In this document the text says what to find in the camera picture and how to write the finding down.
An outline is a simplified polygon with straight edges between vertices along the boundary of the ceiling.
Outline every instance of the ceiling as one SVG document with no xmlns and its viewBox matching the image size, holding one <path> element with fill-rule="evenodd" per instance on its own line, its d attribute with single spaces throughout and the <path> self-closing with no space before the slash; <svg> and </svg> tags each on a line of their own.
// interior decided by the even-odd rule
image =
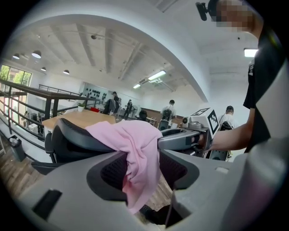
<svg viewBox="0 0 289 231">
<path fill-rule="evenodd" d="M 250 58 L 244 57 L 243 49 L 257 47 L 257 39 L 252 35 L 216 27 L 210 19 L 202 21 L 195 6 L 197 0 L 146 1 L 184 27 L 187 31 L 185 36 L 193 37 L 206 60 L 212 80 L 247 80 Z M 31 56 L 34 50 L 41 51 L 41 59 Z M 130 88 L 156 72 L 167 72 L 162 77 L 162 83 L 146 83 L 141 91 L 174 91 L 188 84 L 170 63 L 145 44 L 120 31 L 103 27 L 58 23 L 35 28 L 11 40 L 4 58 L 11 60 L 14 53 L 21 54 L 21 57 L 13 61 L 37 71 L 45 66 L 47 73 L 62 74 L 56 73 L 56 65 L 81 65 L 104 72 L 125 82 Z M 81 78 L 73 73 L 71 76 Z"/>
</svg>

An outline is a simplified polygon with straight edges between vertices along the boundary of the window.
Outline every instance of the window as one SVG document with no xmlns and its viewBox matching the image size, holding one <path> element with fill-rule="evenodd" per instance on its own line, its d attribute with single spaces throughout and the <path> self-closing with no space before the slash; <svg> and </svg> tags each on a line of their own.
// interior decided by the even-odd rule
<svg viewBox="0 0 289 231">
<path fill-rule="evenodd" d="M 0 79 L 7 80 L 13 83 L 19 83 L 25 86 L 29 85 L 31 73 L 19 70 L 14 67 L 9 67 L 6 65 L 2 65 L 0 71 Z M 0 83 L 0 90 L 1 91 L 8 91 L 8 88 L 5 89 L 5 85 Z"/>
</svg>

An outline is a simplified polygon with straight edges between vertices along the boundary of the metal railing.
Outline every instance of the metal railing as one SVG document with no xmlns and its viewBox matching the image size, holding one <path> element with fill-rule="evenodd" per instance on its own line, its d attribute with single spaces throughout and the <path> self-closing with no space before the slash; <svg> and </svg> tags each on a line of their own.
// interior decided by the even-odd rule
<svg viewBox="0 0 289 231">
<path fill-rule="evenodd" d="M 11 123 L 14 123 L 15 125 L 17 125 L 18 127 L 20 127 L 21 129 L 25 130 L 26 132 L 32 134 L 33 136 L 35 136 L 36 138 L 38 138 L 39 140 L 44 141 L 45 137 L 42 136 L 42 134 L 37 134 L 34 133 L 33 131 L 27 129 L 26 127 L 24 127 L 23 125 L 21 125 L 19 123 L 19 119 L 18 122 L 12 117 L 12 113 L 16 113 L 18 115 L 18 117 L 22 117 L 24 120 L 29 121 L 31 124 L 36 124 L 37 127 L 39 128 L 44 128 L 44 125 L 41 123 L 42 120 L 47 120 L 50 119 L 50 111 L 51 111 L 51 101 L 54 100 L 53 102 L 53 110 L 52 110 L 52 117 L 57 116 L 57 113 L 62 112 L 62 111 L 66 111 L 68 109 L 73 109 L 73 108 L 77 108 L 78 106 L 73 106 L 73 107 L 68 107 L 68 108 L 63 108 L 58 110 L 58 101 L 60 99 L 67 99 L 67 100 L 85 100 L 84 104 L 85 104 L 85 109 L 88 106 L 87 102 L 88 101 L 94 101 L 93 104 L 89 104 L 89 105 L 96 105 L 96 102 L 99 101 L 98 99 L 91 99 L 88 97 L 81 97 L 79 95 L 73 95 L 73 94 L 65 94 L 65 93 L 58 93 L 58 92 L 50 92 L 50 91 L 45 91 L 45 90 L 41 90 L 41 89 L 37 89 L 37 88 L 31 88 L 31 87 L 27 87 L 21 84 L 17 84 L 17 83 L 13 83 L 13 82 L 9 82 L 6 80 L 2 80 L 0 79 L 0 83 L 6 85 L 6 87 L 9 87 L 8 91 L 1 91 L 0 90 L 0 97 L 4 97 L 4 100 L 0 100 L 0 103 L 3 104 L 3 110 L 0 108 L 0 112 L 7 117 L 8 120 L 8 127 L 9 127 L 9 132 L 10 134 L 12 134 L 12 131 L 14 131 L 15 133 L 17 133 L 19 136 L 21 136 L 23 139 L 27 140 L 28 142 L 34 144 L 35 146 L 44 149 L 42 146 L 34 143 L 33 141 L 31 141 L 30 139 L 28 139 L 27 137 L 23 136 L 21 133 L 19 133 L 19 131 L 16 131 L 15 129 L 13 129 L 13 127 L 11 127 Z M 20 90 L 19 92 L 11 92 L 12 89 L 17 89 Z M 27 93 L 35 95 L 35 96 L 39 96 L 39 97 L 43 97 L 46 99 L 46 104 L 45 104 L 45 109 L 40 109 L 37 107 L 34 107 L 32 105 L 29 105 L 25 102 L 22 102 L 21 100 L 16 99 L 15 97 L 18 96 L 22 96 L 22 95 L 27 95 Z M 27 117 L 26 115 L 23 115 L 22 113 L 19 112 L 19 107 L 18 110 L 15 110 L 13 107 L 11 107 L 10 105 L 12 105 L 11 101 L 16 101 L 19 104 L 22 104 L 27 108 L 31 108 L 35 111 L 38 111 L 39 113 L 44 115 L 44 119 L 41 119 L 40 122 L 37 122 L 36 120 Z"/>
<path fill-rule="evenodd" d="M 53 88 L 53 87 L 49 87 L 49 86 L 42 85 L 42 84 L 39 85 L 39 89 L 43 90 L 43 91 L 48 91 L 48 92 L 55 92 L 55 93 L 61 93 L 61 94 L 69 94 L 69 95 L 73 95 L 73 96 L 80 96 L 80 94 L 77 94 L 74 92 L 69 92 L 66 90 L 62 90 L 59 88 Z"/>
</svg>

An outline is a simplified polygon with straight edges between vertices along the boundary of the fluorescent light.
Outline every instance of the fluorescent light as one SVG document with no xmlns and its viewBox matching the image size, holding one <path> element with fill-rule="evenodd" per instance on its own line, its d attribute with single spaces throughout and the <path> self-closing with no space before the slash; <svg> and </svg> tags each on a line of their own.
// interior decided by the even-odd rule
<svg viewBox="0 0 289 231">
<path fill-rule="evenodd" d="M 19 56 L 19 54 L 16 53 L 16 54 L 13 55 L 13 58 L 18 60 L 18 59 L 20 59 L 20 56 Z"/>
<path fill-rule="evenodd" d="M 162 75 L 166 74 L 166 72 L 164 70 L 161 70 L 160 72 L 158 72 L 157 74 L 154 74 L 153 76 L 149 77 L 149 80 L 153 80 L 156 79 L 158 77 L 161 77 Z"/>
<path fill-rule="evenodd" d="M 245 48 L 244 49 L 245 57 L 255 57 L 255 54 L 256 54 L 257 51 L 258 51 L 258 49 Z"/>
<path fill-rule="evenodd" d="M 32 56 L 35 58 L 40 59 L 41 58 L 41 52 L 40 51 L 33 51 Z"/>
<path fill-rule="evenodd" d="M 137 84 L 137 85 L 134 86 L 134 89 L 139 88 L 139 87 L 140 87 L 140 85 Z"/>
</svg>

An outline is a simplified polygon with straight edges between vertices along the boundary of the pink towel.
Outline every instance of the pink towel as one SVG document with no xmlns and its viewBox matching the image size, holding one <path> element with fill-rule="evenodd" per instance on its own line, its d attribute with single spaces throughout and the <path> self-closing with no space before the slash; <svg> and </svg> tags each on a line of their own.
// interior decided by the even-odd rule
<svg viewBox="0 0 289 231">
<path fill-rule="evenodd" d="M 104 121 L 85 129 L 101 143 L 127 153 L 127 172 L 122 191 L 127 195 L 129 210 L 136 213 L 158 185 L 160 169 L 157 139 L 162 137 L 162 133 L 140 120 L 123 120 L 114 125 Z"/>
</svg>

